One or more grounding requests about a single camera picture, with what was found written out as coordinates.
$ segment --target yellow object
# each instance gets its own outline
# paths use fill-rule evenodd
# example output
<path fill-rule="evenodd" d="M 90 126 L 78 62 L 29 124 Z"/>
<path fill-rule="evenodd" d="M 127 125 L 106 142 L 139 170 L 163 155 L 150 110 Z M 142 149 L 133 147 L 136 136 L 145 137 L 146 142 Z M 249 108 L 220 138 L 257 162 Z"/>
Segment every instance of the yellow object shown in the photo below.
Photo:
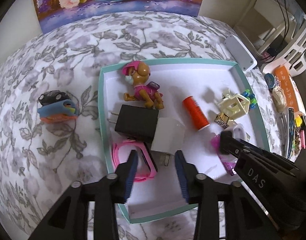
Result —
<path fill-rule="evenodd" d="M 302 121 L 302 118 L 300 116 L 295 118 L 295 125 L 296 125 L 296 127 L 301 127 L 302 123 L 303 123 L 303 121 Z"/>
<path fill-rule="evenodd" d="M 223 129 L 226 129 L 227 127 L 229 127 L 228 121 L 229 121 L 229 117 L 225 113 L 222 113 L 222 112 L 219 113 L 214 120 L 214 122 L 216 122 Z"/>
<path fill-rule="evenodd" d="M 67 106 L 66 106 L 66 108 L 69 109 L 69 111 L 70 111 L 71 113 L 73 113 L 73 114 L 74 114 L 75 111 L 76 111 L 76 109 L 73 108 L 73 107 L 67 107 Z"/>

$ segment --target gold cube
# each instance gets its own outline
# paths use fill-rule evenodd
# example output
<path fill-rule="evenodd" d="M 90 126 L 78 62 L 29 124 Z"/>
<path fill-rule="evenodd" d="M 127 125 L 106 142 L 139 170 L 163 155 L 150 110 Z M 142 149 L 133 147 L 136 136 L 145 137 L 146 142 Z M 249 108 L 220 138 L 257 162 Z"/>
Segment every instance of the gold cube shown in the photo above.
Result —
<path fill-rule="evenodd" d="M 227 127 L 229 127 L 228 125 L 228 121 L 229 121 L 229 116 L 226 115 L 225 113 L 221 112 L 219 113 L 214 122 L 216 122 L 220 127 L 222 127 L 223 129 L 226 129 Z"/>

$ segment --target orange box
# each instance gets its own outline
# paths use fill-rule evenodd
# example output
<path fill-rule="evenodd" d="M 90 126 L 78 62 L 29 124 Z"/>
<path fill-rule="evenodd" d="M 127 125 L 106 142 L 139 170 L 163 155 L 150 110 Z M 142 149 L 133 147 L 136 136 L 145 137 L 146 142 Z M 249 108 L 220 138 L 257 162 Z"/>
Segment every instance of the orange box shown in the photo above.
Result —
<path fill-rule="evenodd" d="M 299 106 L 293 86 L 293 80 L 285 66 L 280 66 L 274 70 L 274 75 L 280 80 L 281 88 L 284 91 L 288 107 L 294 108 L 294 113 L 299 112 Z"/>

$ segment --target toy dog figure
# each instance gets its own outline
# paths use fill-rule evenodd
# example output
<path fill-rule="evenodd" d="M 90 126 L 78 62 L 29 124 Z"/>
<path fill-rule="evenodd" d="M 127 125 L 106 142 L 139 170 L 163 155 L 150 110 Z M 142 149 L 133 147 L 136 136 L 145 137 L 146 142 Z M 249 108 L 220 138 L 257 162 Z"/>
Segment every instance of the toy dog figure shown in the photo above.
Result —
<path fill-rule="evenodd" d="M 145 101 L 146 108 L 152 108 L 156 101 L 155 109 L 164 108 L 163 95 L 158 92 L 160 86 L 154 82 L 145 85 L 151 75 L 147 64 L 142 61 L 132 61 L 123 67 L 122 73 L 125 75 L 125 80 L 133 86 L 135 92 L 134 96 L 124 93 L 124 101 Z"/>

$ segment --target orange thread spool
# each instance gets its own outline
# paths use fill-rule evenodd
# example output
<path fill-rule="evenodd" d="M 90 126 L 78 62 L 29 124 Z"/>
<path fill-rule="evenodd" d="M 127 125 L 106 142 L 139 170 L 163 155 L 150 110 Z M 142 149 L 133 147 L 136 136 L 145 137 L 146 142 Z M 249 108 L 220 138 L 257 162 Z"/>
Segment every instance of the orange thread spool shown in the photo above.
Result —
<path fill-rule="evenodd" d="M 183 105 L 189 112 L 193 124 L 198 131 L 210 125 L 206 116 L 203 114 L 200 106 L 197 104 L 197 102 L 192 96 L 185 98 L 183 100 Z"/>

